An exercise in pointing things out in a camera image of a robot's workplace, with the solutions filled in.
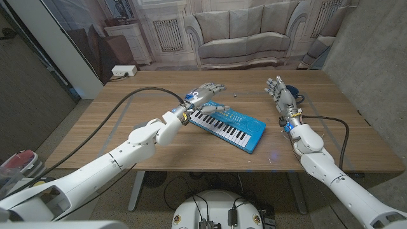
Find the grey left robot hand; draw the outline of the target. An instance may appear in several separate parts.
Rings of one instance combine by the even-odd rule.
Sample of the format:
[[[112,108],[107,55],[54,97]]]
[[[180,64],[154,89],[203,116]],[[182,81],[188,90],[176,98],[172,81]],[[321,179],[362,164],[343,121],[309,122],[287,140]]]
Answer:
[[[214,95],[220,91],[226,90],[225,86],[216,83],[204,83],[198,88],[193,89],[184,98],[187,111],[200,111],[203,115],[211,115],[215,112],[228,111],[229,106],[205,106]]]

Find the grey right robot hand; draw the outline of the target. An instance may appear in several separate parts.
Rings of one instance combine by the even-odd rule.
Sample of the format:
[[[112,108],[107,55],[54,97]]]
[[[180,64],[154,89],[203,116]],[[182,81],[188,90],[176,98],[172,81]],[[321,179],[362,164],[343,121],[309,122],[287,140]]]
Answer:
[[[292,128],[301,125],[301,113],[298,111],[296,101],[280,76],[275,80],[269,78],[266,83],[268,88],[265,88],[265,91],[273,98],[281,117]]]

